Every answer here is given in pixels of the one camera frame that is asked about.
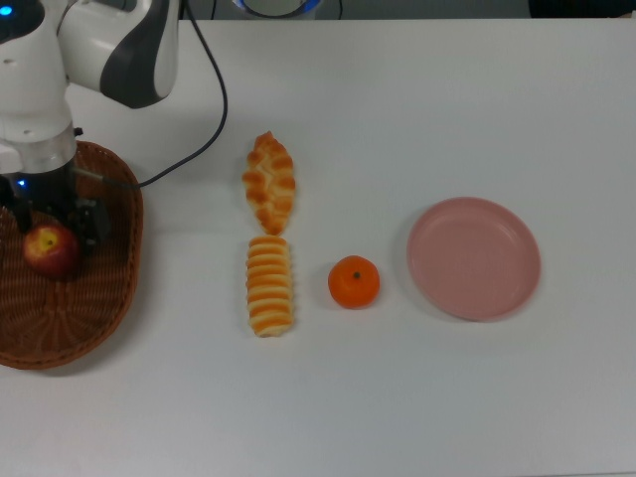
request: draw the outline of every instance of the pastry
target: pastry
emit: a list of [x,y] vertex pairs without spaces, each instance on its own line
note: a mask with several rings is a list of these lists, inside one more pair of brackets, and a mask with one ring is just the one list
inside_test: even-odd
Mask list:
[[242,175],[245,197],[266,234],[282,234],[294,206],[293,161],[271,132],[256,138]]
[[254,238],[245,264],[249,326],[256,336],[279,336],[294,323],[287,242],[275,236]]

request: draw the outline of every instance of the brown woven tray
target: brown woven tray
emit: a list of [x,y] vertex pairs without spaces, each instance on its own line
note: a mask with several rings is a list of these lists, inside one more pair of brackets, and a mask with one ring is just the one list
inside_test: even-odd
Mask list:
[[[77,165],[136,183],[128,166],[96,144],[80,142]],[[43,370],[69,363],[102,343],[119,325],[137,285],[143,229],[141,192],[78,177],[81,197],[103,198],[112,232],[69,282],[31,271],[22,257],[22,236],[0,210],[0,364]],[[34,215],[34,223],[50,220]]]

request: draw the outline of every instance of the red apple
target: red apple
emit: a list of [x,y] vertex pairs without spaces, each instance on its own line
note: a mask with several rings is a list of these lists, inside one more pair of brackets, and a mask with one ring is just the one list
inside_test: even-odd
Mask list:
[[34,271],[53,279],[75,273],[81,262],[80,241],[59,224],[32,228],[24,237],[22,254]]

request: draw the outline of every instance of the pink plate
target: pink plate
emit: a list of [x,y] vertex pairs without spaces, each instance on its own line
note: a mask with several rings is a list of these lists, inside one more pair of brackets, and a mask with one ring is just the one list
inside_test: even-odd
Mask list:
[[541,275],[537,242],[507,209],[483,199],[440,202],[408,238],[408,267],[422,293],[447,313],[495,321],[532,296]]

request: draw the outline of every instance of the black cable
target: black cable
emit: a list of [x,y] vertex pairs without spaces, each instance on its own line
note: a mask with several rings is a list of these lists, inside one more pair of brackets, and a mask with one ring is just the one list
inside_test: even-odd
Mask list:
[[192,161],[195,157],[198,157],[199,155],[201,155],[202,152],[208,149],[217,140],[217,138],[221,135],[221,131],[223,131],[223,128],[226,125],[226,120],[228,119],[228,92],[226,91],[226,84],[223,81],[223,76],[221,75],[221,70],[219,70],[217,61],[215,60],[215,57],[212,55],[212,52],[210,51],[208,42],[206,42],[206,39],[203,37],[203,34],[201,33],[201,30],[199,30],[199,25],[197,25],[195,16],[192,14],[192,10],[190,9],[190,3],[188,3],[188,0],[183,0],[183,3],[186,8],[186,13],[188,13],[188,16],[190,17],[190,21],[192,22],[192,26],[194,27],[195,32],[197,33],[197,36],[199,37],[199,40],[201,41],[201,45],[206,51],[206,54],[208,55],[208,58],[210,59],[210,63],[212,63],[212,66],[215,69],[215,72],[217,73],[217,78],[219,78],[219,86],[221,87],[221,94],[223,95],[223,115],[221,116],[221,122],[219,123],[219,127],[217,128],[215,133],[212,135],[212,137],[208,140],[208,142],[206,142],[203,146],[201,146],[195,152],[190,154],[188,157],[185,157],[181,159],[179,162],[174,163],[172,166],[168,167],[167,169],[164,169],[156,176],[153,176],[146,181],[140,182],[139,184],[128,184],[125,182],[115,181],[114,179],[109,179],[107,177],[102,177],[101,181],[104,182],[105,184],[110,184],[112,186],[118,186],[118,187],[122,187],[126,189],[141,189],[142,187],[149,186],[150,184],[158,181],[159,179],[166,176],[167,174],[170,174],[172,171],[174,171],[178,167],[183,166],[184,164]]

